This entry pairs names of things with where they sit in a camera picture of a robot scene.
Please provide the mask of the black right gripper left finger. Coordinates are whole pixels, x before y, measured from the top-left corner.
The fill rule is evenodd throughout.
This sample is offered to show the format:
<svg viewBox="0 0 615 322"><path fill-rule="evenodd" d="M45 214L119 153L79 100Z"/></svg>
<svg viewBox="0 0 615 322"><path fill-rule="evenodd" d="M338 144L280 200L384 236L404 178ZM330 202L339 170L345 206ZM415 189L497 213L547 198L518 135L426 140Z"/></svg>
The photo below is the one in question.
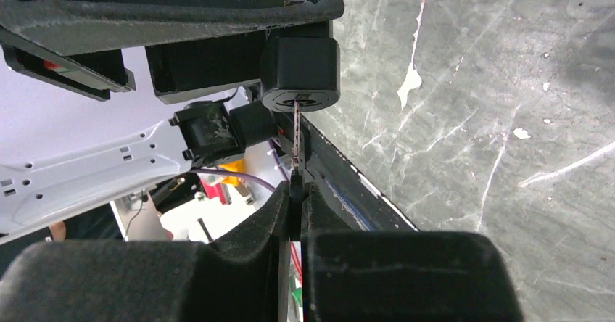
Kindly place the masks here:
<svg viewBox="0 0 615 322"><path fill-rule="evenodd" d="M289 185L210 244L29 246L1 280L3 321L285 321Z"/></svg>

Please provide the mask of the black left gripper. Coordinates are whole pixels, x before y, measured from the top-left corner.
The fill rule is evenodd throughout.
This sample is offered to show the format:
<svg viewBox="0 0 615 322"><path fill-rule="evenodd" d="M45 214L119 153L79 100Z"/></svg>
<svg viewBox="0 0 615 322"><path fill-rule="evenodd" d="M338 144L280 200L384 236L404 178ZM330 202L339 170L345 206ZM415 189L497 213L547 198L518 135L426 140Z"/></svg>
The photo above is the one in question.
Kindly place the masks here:
<svg viewBox="0 0 615 322"><path fill-rule="evenodd" d="M136 89L119 49L323 22L343 12L344 0L1 0L1 48L11 70L104 102Z"/></svg>

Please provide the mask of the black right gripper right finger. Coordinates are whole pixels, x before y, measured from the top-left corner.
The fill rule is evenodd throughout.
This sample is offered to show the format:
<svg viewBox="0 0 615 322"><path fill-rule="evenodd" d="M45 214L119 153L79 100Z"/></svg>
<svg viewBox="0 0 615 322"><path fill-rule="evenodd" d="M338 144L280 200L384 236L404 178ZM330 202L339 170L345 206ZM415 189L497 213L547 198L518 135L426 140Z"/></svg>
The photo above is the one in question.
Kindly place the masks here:
<svg viewBox="0 0 615 322"><path fill-rule="evenodd" d="M496 246L465 231L353 231L316 224L327 204L304 188L306 321L522 321Z"/></svg>

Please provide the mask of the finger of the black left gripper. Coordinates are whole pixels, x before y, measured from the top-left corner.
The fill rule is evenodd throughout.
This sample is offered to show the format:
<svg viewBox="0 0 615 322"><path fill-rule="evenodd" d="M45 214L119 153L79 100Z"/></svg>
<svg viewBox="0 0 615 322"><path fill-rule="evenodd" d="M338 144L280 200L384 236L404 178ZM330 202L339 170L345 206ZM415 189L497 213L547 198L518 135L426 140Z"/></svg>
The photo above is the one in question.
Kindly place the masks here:
<svg viewBox="0 0 615 322"><path fill-rule="evenodd" d="M155 96L177 104L260 84L260 59L275 38L333 38L332 22L275 28L145 48Z"/></svg>

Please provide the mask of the black key fob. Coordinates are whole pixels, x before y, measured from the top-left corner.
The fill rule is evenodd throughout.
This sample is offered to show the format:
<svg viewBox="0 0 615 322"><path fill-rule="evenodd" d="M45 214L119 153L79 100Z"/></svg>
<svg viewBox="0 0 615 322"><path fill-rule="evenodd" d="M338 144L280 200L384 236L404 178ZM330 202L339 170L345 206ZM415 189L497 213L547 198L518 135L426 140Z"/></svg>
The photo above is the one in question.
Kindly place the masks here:
<svg viewBox="0 0 615 322"><path fill-rule="evenodd" d="M300 106L294 101L293 111L293 150L292 150L292 173L289 182L289 197L294 205L300 205L304 195L303 176L301 171L301 143L300 143Z"/></svg>

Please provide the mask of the black padlock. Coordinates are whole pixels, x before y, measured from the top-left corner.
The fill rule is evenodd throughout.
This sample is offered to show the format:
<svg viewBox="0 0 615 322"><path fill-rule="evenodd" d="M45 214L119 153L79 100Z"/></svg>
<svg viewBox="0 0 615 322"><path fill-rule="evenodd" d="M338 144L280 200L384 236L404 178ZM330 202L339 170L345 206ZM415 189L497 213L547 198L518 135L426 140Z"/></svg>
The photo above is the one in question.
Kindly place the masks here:
<svg viewBox="0 0 615 322"><path fill-rule="evenodd" d="M260 101L274 112L315 112L341 97L340 49L333 38L270 40L260 59Z"/></svg>

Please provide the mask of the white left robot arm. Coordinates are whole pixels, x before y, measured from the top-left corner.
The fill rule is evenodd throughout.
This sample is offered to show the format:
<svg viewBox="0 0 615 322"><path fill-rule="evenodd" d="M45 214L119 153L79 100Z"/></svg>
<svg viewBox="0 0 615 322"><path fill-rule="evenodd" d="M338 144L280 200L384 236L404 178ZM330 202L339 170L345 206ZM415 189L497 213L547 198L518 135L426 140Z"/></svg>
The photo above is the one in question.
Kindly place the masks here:
<svg viewBox="0 0 615 322"><path fill-rule="evenodd" d="M50 223L300 128L340 97L332 23L344 0L1 0L10 68L105 102L135 89L125 48L146 51L155 96L185 102L125 138L1 164L1 234Z"/></svg>

